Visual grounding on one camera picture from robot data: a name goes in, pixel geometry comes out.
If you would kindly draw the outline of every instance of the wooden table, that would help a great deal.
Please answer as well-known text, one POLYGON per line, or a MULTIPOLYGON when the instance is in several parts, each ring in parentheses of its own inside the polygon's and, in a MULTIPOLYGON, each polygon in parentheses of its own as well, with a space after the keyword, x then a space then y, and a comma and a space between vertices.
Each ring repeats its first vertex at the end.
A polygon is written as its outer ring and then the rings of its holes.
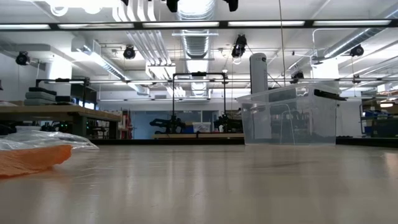
POLYGON ((154 134, 153 139, 243 138, 243 133, 154 134))
POLYGON ((86 136, 87 119, 109 121, 109 138, 116 139, 118 122, 115 114, 81 106, 0 106, 0 121, 72 121, 72 134, 86 136))

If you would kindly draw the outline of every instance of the clear plastic wrap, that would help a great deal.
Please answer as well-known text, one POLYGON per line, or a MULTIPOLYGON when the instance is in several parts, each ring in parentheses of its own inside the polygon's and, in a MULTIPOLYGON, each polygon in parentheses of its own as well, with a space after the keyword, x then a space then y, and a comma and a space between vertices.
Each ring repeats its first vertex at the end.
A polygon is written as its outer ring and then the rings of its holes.
POLYGON ((0 150, 27 149, 34 147, 68 144, 72 149, 99 149, 87 138, 61 132, 21 131, 0 139, 0 150))
POLYGON ((0 139, 0 150, 31 149, 32 146, 7 139, 0 139))

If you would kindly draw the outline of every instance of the air duct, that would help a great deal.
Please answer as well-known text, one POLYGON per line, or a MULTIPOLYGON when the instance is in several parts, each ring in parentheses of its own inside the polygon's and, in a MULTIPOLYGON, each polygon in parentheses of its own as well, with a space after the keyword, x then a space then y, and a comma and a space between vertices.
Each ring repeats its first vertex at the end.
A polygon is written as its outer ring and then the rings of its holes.
MULTIPOLYGON (((80 52, 81 54, 86 55, 88 60, 97 63, 107 72, 120 80, 126 81, 130 79, 123 74, 123 70, 121 70, 117 65, 113 64, 108 58, 101 55, 101 46, 95 40, 89 41, 81 36, 75 37, 72 39, 71 51, 80 52)), ((148 88, 132 83, 129 83, 129 86, 136 90, 138 95, 149 95, 148 88)))
MULTIPOLYGON (((385 19, 397 19, 398 18, 398 3, 394 4, 389 9, 385 10, 382 14, 378 15, 377 18, 385 18, 385 19)), ((364 41, 374 37, 375 35, 381 33, 386 28, 369 28, 369 29, 358 29, 357 31, 353 32, 349 36, 345 37, 343 40, 339 41, 335 45, 329 47, 323 52, 324 59, 334 58, 337 57, 352 48, 358 46, 359 44, 363 43, 364 41)), ((297 69, 302 68, 308 63, 306 58, 301 58, 298 60, 294 67, 297 69)))
MULTIPOLYGON (((214 18, 215 0, 179 0, 177 17, 181 21, 212 20, 214 18)), ((208 34, 209 30, 183 30, 183 34, 208 34)), ((210 54, 209 36, 182 36, 182 45, 187 59, 188 72, 207 72, 210 54)), ((203 96, 207 92, 206 83, 192 83, 192 93, 203 96)))
MULTIPOLYGON (((394 12, 386 12, 384 13, 385 19, 397 19, 398 18, 398 9, 397 7, 394 8, 394 12)), ((386 28, 368 28, 364 31, 360 30, 357 32, 352 33, 348 37, 344 38, 341 42, 331 46, 330 48, 326 49, 324 52, 325 58, 334 58, 337 57, 354 47, 358 46, 362 42, 374 37, 375 35, 381 33, 382 31, 386 30, 386 28)))

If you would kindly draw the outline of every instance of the spotlight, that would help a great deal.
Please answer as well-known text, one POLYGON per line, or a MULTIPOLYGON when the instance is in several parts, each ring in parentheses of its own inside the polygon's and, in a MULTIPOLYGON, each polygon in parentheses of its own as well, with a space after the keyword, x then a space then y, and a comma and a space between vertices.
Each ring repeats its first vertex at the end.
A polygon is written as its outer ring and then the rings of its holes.
POLYGON ((351 57, 355 57, 355 56, 362 56, 364 53, 364 49, 361 45, 358 45, 356 47, 354 47, 353 49, 350 50, 349 55, 351 57))
POLYGON ((297 71, 292 74, 292 81, 290 81, 290 84, 296 84, 299 82, 300 78, 304 78, 304 73, 302 71, 297 71))
POLYGON ((27 52, 19 52, 19 55, 17 56, 17 59, 15 60, 15 62, 18 65, 28 65, 30 64, 30 57, 28 57, 27 52))
POLYGON ((170 12, 177 12, 178 10, 178 1, 179 0, 167 0, 167 7, 170 10, 170 12))
POLYGON ((126 6, 129 5, 129 0, 122 0, 122 2, 123 2, 126 6))
POLYGON ((134 51, 134 47, 131 45, 126 46, 124 50, 123 56, 125 59, 133 59, 136 57, 136 52, 134 51))
POLYGON ((234 49, 232 50, 232 57, 233 58, 240 58, 242 57, 243 53, 245 52, 245 46, 248 44, 244 34, 238 35, 236 39, 234 49))
POLYGON ((238 0, 224 0, 228 3, 229 11, 234 12, 238 9, 238 0))

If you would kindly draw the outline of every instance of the plastic storage container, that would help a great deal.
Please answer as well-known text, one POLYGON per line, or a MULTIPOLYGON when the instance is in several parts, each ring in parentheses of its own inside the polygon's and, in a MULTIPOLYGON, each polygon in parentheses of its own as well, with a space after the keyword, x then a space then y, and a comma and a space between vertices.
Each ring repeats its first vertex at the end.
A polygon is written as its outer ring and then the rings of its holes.
POLYGON ((246 144, 335 144, 340 91, 303 83, 238 98, 246 144))

